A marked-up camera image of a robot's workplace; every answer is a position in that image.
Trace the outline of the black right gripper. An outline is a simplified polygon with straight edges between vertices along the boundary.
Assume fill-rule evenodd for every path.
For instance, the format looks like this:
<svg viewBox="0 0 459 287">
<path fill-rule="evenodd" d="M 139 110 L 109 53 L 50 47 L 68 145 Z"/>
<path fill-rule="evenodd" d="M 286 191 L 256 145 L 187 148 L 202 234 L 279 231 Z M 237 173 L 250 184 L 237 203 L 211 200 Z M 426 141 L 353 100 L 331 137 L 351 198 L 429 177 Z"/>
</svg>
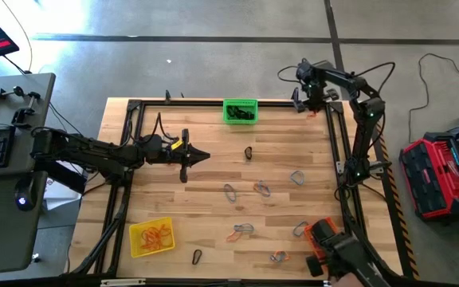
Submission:
<svg viewBox="0 0 459 287">
<path fill-rule="evenodd" d="M 310 111 L 318 112 L 325 106 L 325 93 L 327 83 L 325 79 L 319 79 L 317 77 L 307 77 L 303 79 L 303 91 L 306 94 L 307 99 L 300 100 L 299 89 L 295 87 L 292 92 L 292 103 L 297 112 L 304 112 L 305 107 Z M 338 100 L 339 94 L 333 88 L 327 90 L 327 95 L 331 100 Z"/>
</svg>

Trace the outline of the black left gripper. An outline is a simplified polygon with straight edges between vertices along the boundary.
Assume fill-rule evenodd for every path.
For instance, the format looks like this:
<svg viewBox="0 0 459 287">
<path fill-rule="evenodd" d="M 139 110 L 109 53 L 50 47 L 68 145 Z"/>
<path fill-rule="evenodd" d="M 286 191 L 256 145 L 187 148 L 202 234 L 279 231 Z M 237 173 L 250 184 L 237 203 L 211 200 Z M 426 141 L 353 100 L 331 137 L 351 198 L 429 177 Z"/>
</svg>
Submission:
<svg viewBox="0 0 459 287">
<path fill-rule="evenodd" d="M 175 150 L 171 149 L 171 145 L 178 140 L 182 140 L 181 147 Z M 182 130 L 182 136 L 175 138 L 173 143 L 163 145 L 163 140 L 159 135 L 146 135 L 145 136 L 145 159 L 149 164 L 154 163 L 167 163 L 167 164 L 180 164 L 179 178 L 182 183 L 187 182 L 186 169 L 191 164 L 200 163 L 203 160 L 209 159 L 210 153 L 201 151 L 189 144 L 189 132 L 185 128 Z"/>
</svg>

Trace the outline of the small orange rubber band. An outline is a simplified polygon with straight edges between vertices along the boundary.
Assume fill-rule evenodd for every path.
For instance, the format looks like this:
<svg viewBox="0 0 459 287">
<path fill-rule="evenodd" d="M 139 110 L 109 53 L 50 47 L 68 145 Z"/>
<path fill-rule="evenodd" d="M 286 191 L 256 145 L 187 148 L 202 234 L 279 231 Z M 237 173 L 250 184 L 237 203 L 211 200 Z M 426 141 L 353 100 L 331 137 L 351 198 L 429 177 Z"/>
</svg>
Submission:
<svg viewBox="0 0 459 287">
<path fill-rule="evenodd" d="M 143 234 L 144 244 L 141 245 L 141 248 L 147 252 L 160 250 L 162 248 L 162 236 L 160 234 Z"/>
</svg>

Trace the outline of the green plastic basket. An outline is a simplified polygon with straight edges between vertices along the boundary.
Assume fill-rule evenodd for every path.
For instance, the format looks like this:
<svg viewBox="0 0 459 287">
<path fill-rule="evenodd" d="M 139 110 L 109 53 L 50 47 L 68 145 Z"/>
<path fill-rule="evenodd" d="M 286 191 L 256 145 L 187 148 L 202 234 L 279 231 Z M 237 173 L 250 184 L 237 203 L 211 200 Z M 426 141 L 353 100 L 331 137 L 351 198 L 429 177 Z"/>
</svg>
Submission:
<svg viewBox="0 0 459 287">
<path fill-rule="evenodd" d="M 238 113 L 238 120 L 230 120 L 227 114 L 228 106 L 248 107 L 250 112 L 255 115 L 254 120 L 243 120 Z M 253 125 L 258 121 L 258 101 L 255 99 L 224 99 L 223 100 L 223 121 L 229 125 Z"/>
</svg>

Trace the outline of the yellow plastic basket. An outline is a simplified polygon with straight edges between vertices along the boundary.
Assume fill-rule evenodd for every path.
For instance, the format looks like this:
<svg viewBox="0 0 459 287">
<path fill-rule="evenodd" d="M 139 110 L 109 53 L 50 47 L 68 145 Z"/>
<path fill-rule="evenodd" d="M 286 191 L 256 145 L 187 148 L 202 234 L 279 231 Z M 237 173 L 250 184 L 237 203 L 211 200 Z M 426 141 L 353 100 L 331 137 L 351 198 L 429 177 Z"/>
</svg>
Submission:
<svg viewBox="0 0 459 287">
<path fill-rule="evenodd" d="M 160 228 L 161 225 L 166 225 L 171 228 L 172 240 L 167 244 L 163 245 L 160 250 L 147 252 L 141 248 L 141 245 L 144 244 L 142 232 L 149 227 Z M 152 254 L 161 253 L 164 251 L 172 250 L 175 248 L 175 235 L 172 224 L 172 219 L 170 217 L 154 219 L 148 222 L 141 222 L 129 226 L 129 240 L 131 245 L 131 256 L 133 258 L 141 258 Z"/>
</svg>

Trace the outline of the orange plastic basket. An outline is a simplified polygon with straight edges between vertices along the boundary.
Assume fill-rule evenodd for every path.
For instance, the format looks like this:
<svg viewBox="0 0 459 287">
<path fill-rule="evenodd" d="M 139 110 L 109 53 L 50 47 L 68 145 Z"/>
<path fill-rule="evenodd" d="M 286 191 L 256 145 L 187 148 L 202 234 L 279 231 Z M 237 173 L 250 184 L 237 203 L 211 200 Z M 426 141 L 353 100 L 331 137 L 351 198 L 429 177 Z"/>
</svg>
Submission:
<svg viewBox="0 0 459 287">
<path fill-rule="evenodd" d="M 307 225 L 304 228 L 304 235 L 312 248 L 312 252 L 314 253 L 314 256 L 321 262 L 324 262 L 326 255 L 323 249 L 320 247 L 316 235 L 320 235 L 322 239 L 325 239 L 338 233 L 339 229 L 336 227 L 335 223 L 330 217 L 320 219 L 319 221 Z"/>
</svg>

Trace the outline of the red and black tool case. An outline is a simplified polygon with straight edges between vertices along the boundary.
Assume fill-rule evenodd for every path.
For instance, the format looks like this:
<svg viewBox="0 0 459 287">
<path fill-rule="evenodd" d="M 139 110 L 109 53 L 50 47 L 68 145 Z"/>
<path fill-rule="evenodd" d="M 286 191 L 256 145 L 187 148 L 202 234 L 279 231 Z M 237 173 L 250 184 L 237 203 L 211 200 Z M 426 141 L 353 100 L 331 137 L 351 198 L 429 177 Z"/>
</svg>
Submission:
<svg viewBox="0 0 459 287">
<path fill-rule="evenodd" d="M 459 218 L 459 147 L 448 132 L 427 132 L 399 152 L 415 214 L 423 221 Z"/>
</svg>

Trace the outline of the black yellow hazard tape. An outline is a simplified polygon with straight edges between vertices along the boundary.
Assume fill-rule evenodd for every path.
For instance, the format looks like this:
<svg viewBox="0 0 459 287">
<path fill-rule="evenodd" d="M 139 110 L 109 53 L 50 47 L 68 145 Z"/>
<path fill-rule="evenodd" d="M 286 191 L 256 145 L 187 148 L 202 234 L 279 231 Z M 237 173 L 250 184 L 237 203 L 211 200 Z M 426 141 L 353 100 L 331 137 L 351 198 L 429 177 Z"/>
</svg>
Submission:
<svg viewBox="0 0 459 287">
<path fill-rule="evenodd" d="M 379 161 L 388 162 L 390 164 L 386 142 L 383 136 L 378 136 L 378 141 L 374 144 L 374 150 Z M 402 212 L 402 205 L 391 165 L 384 168 L 384 172 L 382 173 L 382 186 L 389 210 L 390 222 L 396 242 L 399 262 L 402 268 L 402 275 L 410 279 L 419 280 L 418 266 L 410 240 L 408 225 Z"/>
</svg>

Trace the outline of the black hand-held device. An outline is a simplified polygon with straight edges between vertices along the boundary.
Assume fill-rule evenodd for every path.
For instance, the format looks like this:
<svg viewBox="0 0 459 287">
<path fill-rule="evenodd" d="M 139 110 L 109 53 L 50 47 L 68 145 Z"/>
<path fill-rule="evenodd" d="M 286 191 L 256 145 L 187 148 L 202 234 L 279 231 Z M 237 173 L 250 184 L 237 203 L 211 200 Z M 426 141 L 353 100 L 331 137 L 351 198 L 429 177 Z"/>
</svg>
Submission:
<svg viewBox="0 0 459 287">
<path fill-rule="evenodd" d="M 391 287 L 374 268 L 364 246 L 352 235 L 339 231 L 329 238 L 316 235 L 326 255 L 324 262 L 314 254 L 306 258 L 308 270 L 313 277 L 328 272 L 329 277 L 340 278 L 353 273 L 364 287 Z"/>
</svg>

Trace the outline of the black computer mouse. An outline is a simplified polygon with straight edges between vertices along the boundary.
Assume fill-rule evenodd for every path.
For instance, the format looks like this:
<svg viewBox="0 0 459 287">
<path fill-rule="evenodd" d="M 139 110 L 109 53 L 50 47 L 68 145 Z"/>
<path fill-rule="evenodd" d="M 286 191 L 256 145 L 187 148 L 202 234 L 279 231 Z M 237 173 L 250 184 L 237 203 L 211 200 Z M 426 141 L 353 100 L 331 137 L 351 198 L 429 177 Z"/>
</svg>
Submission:
<svg viewBox="0 0 459 287">
<path fill-rule="evenodd" d="M 37 192 L 33 189 L 32 175 L 25 175 L 15 185 L 14 201 L 21 211 L 31 211 L 37 203 Z"/>
</svg>

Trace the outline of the person's hand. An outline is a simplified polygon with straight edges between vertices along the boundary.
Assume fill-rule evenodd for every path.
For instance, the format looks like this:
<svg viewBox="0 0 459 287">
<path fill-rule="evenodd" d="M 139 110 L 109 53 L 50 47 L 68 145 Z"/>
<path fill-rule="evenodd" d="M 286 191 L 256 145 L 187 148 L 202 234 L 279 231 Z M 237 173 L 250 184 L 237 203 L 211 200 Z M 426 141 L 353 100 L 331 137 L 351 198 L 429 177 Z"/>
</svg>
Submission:
<svg viewBox="0 0 459 287">
<path fill-rule="evenodd" d="M 330 283 L 331 287 L 364 287 L 353 273 L 347 273 L 340 278 L 331 277 Z"/>
</svg>

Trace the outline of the grey desk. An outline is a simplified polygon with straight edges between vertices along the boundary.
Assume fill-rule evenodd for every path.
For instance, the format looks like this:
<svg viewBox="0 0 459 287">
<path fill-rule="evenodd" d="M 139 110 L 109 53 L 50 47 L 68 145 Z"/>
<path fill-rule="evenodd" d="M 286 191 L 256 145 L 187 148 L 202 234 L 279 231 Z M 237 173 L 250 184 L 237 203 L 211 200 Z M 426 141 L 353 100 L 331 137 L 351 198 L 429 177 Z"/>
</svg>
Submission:
<svg viewBox="0 0 459 287">
<path fill-rule="evenodd" d="M 0 77 L 0 88 L 11 92 L 13 87 L 19 86 L 26 93 L 41 95 L 33 104 L 35 113 L 25 118 L 26 123 L 34 128 L 45 124 L 55 80 L 54 73 L 4 76 Z M 15 95 L 0 99 L 0 128 L 9 127 L 14 113 L 19 108 L 28 107 L 30 102 L 29 97 Z M 37 205 L 32 210 L 19 210 L 14 195 L 18 181 L 34 168 L 35 161 L 29 155 L 32 146 L 30 131 L 17 129 L 8 166 L 0 167 L 0 273 L 25 269 L 31 262 L 46 173 L 40 171 L 36 174 L 33 189 L 37 193 Z"/>
</svg>

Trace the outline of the black aluminium table frame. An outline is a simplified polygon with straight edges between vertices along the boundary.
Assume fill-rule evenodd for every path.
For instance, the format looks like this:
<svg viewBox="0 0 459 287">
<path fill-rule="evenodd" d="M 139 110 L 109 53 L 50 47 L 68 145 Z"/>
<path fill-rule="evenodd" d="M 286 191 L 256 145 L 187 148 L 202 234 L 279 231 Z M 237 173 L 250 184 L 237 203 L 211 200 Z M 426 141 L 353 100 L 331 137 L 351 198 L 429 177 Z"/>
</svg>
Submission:
<svg viewBox="0 0 459 287">
<path fill-rule="evenodd" d="M 109 99 L 101 140 L 118 139 L 126 116 L 148 133 L 161 115 L 168 132 L 188 129 L 193 145 L 210 158 L 188 171 L 187 183 L 179 181 L 173 165 L 139 169 L 132 179 L 126 223 L 170 217 L 175 248 L 133 258 L 129 234 L 123 232 L 111 237 L 98 270 L 118 278 L 145 278 L 146 285 L 168 279 L 189 285 L 195 278 L 220 285 L 314 283 L 305 262 L 311 246 L 292 231 L 299 222 L 326 217 L 343 226 L 333 196 L 338 185 L 335 165 L 350 154 L 356 124 L 345 101 L 314 119 L 307 119 L 308 114 L 296 112 L 286 100 L 263 100 L 256 124 L 228 125 L 220 100 L 166 104 L 152 98 Z M 253 149 L 251 160 L 245 157 L 247 147 Z M 304 173 L 302 186 L 290 180 L 296 170 Z M 269 197 L 253 189 L 258 181 L 269 186 Z M 235 203 L 224 195 L 227 183 L 237 192 Z M 233 226 L 242 223 L 252 224 L 254 232 L 227 242 Z M 196 249 L 202 256 L 192 265 Z M 290 259 L 272 262 L 269 257 L 278 250 Z"/>
</svg>

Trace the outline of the silver metal bracket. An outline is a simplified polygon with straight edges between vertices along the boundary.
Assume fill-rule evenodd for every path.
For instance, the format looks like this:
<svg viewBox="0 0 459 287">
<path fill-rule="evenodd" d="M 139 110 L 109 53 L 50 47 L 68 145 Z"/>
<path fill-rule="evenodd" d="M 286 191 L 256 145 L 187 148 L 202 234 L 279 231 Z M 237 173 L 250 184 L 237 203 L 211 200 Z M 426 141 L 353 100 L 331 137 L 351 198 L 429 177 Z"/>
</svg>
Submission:
<svg viewBox="0 0 459 287">
<path fill-rule="evenodd" d="M 146 285 L 145 278 L 116 278 L 104 279 L 100 282 L 100 287 L 133 287 Z"/>
</svg>

